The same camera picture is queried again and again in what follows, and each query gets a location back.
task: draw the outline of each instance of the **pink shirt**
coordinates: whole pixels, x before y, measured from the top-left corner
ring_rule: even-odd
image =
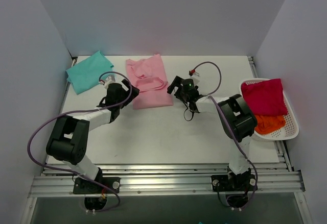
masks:
[[[126,60],[126,72],[139,95],[133,100],[134,109],[172,106],[173,98],[167,93],[168,81],[160,55],[139,61]]]

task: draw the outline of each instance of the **screw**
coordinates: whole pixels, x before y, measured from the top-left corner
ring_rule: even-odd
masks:
[[[112,184],[113,189],[118,189],[119,186],[120,186],[119,182],[113,182],[113,184]]]
[[[250,179],[250,185],[254,186],[255,185],[255,179]]]
[[[218,183],[219,183],[219,181],[217,179],[213,180],[213,186],[216,187],[218,185]]]

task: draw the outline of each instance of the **pink cloth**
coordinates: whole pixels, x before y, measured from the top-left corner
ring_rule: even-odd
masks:
[[[255,115],[287,115],[281,79],[241,85],[242,95]]]
[[[133,100],[134,109],[173,105],[160,55],[139,61],[126,60],[126,72],[132,85],[139,89],[139,95]]]

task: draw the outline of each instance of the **white wall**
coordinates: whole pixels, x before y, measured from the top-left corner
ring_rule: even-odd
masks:
[[[19,223],[34,174],[29,136],[58,113],[70,56],[40,0],[0,0],[0,216]],[[49,129],[34,141],[44,160]]]
[[[284,0],[41,0],[74,55],[253,55]]]
[[[286,0],[256,55],[259,75],[282,78],[300,133],[288,141],[314,223],[327,219],[327,0]]]

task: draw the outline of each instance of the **red cloth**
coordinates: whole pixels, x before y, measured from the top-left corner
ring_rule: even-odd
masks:
[[[255,115],[287,115],[284,103],[283,86],[280,79],[262,81],[256,84],[241,85],[242,95]]]

